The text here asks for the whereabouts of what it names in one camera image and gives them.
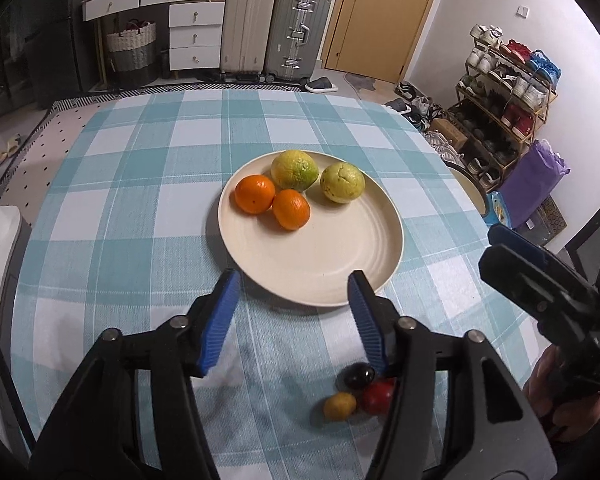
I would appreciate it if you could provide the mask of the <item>person's right hand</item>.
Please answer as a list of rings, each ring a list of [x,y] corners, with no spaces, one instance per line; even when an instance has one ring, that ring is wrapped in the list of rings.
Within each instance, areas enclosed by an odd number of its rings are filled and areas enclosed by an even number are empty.
[[[522,391],[539,418],[550,415],[550,433],[562,442],[583,437],[600,420],[600,392],[576,399],[574,393],[558,390],[559,350],[550,344],[535,363]]]

